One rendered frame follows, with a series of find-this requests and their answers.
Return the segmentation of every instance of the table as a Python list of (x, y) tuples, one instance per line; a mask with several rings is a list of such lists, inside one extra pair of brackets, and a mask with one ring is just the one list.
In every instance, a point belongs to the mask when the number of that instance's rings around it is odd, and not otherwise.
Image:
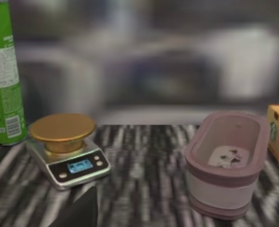
[(24, 143), (0, 147), (0, 227), (47, 227), (92, 185), (99, 227), (279, 227), (279, 164), (269, 156), (252, 205), (234, 222), (201, 216), (189, 204), (185, 145), (193, 125), (99, 126), (91, 135), (113, 165), (102, 180), (59, 192)]

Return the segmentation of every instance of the gold weighing plate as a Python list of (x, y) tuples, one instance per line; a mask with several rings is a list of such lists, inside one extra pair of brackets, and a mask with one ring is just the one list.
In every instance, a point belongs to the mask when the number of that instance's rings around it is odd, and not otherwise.
[(82, 150), (83, 139), (95, 129), (90, 117), (78, 113), (60, 113), (46, 116), (33, 123), (30, 135), (43, 143), (52, 154), (67, 154)]

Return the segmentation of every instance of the scale button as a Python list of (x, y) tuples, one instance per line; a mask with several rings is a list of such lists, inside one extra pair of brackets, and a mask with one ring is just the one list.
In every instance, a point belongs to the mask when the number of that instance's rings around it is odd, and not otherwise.
[(67, 177), (67, 174), (66, 174), (66, 173), (61, 173), (61, 174), (59, 175), (59, 177), (60, 177), (60, 178), (66, 178), (66, 177)]

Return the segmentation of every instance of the scale platform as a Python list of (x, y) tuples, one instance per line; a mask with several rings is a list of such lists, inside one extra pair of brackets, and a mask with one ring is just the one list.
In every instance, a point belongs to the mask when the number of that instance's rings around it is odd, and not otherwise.
[[(111, 171), (102, 150), (87, 137), (94, 126), (86, 118), (80, 114), (55, 114), (38, 120), (30, 128), (26, 148), (58, 190), (96, 180)], [(62, 124), (67, 120), (74, 123), (67, 127)]]

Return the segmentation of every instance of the black control panel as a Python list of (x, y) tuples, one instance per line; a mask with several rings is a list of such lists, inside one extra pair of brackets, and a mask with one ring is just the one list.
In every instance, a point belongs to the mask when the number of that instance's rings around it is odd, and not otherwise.
[(49, 165), (53, 176), (60, 183), (90, 175), (108, 167), (109, 164), (101, 150)]

